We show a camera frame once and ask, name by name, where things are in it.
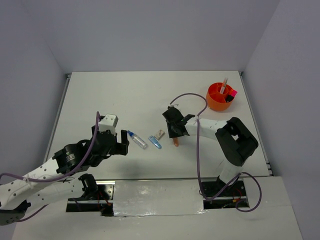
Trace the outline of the orange translucent case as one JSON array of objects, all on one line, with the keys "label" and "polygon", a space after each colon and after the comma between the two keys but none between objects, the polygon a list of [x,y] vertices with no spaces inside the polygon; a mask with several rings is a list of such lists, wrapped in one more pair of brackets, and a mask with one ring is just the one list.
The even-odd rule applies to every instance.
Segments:
[{"label": "orange translucent case", "polygon": [[179,147],[179,139],[177,137],[172,138],[173,144],[175,147]]}]

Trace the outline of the white staples box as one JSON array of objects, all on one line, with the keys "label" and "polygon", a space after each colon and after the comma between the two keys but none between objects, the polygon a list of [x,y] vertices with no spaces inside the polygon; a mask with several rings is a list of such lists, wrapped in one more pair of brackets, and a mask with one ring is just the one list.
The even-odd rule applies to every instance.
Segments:
[{"label": "white staples box", "polygon": [[160,140],[164,135],[165,135],[165,132],[162,129],[160,129],[155,133],[154,137],[157,140]]}]

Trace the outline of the clear tube with blue cap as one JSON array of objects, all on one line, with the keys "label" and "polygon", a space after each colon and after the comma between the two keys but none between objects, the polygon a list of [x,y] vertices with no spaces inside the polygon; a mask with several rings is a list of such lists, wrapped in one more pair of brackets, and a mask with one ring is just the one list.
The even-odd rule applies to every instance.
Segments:
[{"label": "clear tube with blue cap", "polygon": [[127,134],[130,136],[130,138],[142,149],[146,149],[148,147],[148,144],[140,138],[138,135],[133,133],[132,131],[127,131]]}]

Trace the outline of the orange slim highlighter pen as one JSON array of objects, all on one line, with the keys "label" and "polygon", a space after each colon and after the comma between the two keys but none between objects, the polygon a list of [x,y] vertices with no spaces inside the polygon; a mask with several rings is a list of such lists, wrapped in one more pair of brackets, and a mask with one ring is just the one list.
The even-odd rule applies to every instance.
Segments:
[{"label": "orange slim highlighter pen", "polygon": [[228,83],[228,78],[226,77],[221,85],[221,88],[220,88],[220,93],[221,94],[224,94],[225,92],[225,89],[226,89],[226,86],[227,86],[227,83]]}]

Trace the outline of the pink and black highlighter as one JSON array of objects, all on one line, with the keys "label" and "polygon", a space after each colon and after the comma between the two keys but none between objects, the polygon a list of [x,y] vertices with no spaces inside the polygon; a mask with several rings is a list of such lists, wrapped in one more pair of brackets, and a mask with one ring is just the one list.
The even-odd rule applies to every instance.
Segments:
[{"label": "pink and black highlighter", "polygon": [[230,94],[227,95],[225,101],[226,101],[227,103],[232,102],[232,101],[234,100],[235,96],[237,95],[237,93],[238,93],[238,92],[233,89],[232,92],[230,92]]}]

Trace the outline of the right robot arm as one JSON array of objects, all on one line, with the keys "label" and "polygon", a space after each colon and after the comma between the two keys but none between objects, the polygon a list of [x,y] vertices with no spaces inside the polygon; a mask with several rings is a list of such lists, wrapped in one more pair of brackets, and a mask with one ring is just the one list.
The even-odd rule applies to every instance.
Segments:
[{"label": "right robot arm", "polygon": [[[193,114],[183,116],[174,106],[169,106],[162,115],[167,124],[169,138],[196,136],[196,170],[202,197],[206,201],[212,201],[220,195],[230,195],[235,190],[234,182],[242,174],[243,165],[259,146],[249,129],[237,117],[212,120]],[[212,197],[205,194],[201,180],[200,137],[217,141],[227,160],[216,181],[218,192]]]}]

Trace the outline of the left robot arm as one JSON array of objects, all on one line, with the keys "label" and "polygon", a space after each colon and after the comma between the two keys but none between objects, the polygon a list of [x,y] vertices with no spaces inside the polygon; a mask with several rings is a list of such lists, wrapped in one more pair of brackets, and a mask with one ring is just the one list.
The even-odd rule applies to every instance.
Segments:
[{"label": "left robot arm", "polygon": [[87,170],[111,156],[127,155],[129,144],[126,130],[118,142],[116,132],[93,126],[91,139],[66,145],[24,176],[7,173],[13,180],[0,187],[0,224],[24,222],[26,214],[33,217],[60,200],[104,200],[108,205],[108,190],[97,185]]}]

